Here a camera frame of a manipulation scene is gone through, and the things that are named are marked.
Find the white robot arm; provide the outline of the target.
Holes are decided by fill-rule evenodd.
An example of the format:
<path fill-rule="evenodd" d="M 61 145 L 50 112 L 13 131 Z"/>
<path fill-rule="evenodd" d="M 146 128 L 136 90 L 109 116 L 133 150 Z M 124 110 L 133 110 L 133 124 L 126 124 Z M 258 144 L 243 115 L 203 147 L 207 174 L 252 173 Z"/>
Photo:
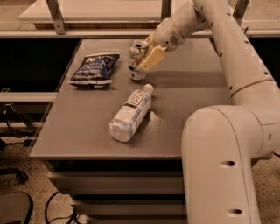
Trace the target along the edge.
<path fill-rule="evenodd" d="M 210 29 L 232 99 L 201 108 L 181 141 L 188 224 L 261 224 L 251 162 L 280 148 L 280 89 L 233 17 L 228 0 L 186 0 L 147 39 L 146 72 Z"/>

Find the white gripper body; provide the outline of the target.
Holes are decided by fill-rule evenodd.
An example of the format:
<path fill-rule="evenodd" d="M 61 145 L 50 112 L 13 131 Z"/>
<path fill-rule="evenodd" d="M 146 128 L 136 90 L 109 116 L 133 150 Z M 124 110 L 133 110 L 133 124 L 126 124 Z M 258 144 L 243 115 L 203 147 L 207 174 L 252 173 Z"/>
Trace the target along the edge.
<path fill-rule="evenodd" d="M 165 47 L 167 52 L 171 52 L 183 45 L 185 38 L 174 21 L 167 17 L 157 26 L 154 32 L 154 41 L 157 45 Z"/>

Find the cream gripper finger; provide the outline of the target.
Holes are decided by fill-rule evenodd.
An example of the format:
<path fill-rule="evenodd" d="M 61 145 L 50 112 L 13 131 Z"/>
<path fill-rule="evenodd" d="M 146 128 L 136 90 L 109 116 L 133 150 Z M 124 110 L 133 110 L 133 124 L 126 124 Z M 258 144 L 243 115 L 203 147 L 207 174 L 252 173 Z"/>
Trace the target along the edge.
<path fill-rule="evenodd" d="M 153 47 L 154 46 L 154 35 L 151 34 L 146 40 L 145 40 L 146 44 L 148 45 L 148 47 Z"/>
<path fill-rule="evenodd" d="M 146 72 L 153 68 L 165 57 L 165 47 L 160 45 L 152 47 L 151 50 L 145 55 L 143 60 L 137 66 L 137 69 L 141 72 Z"/>

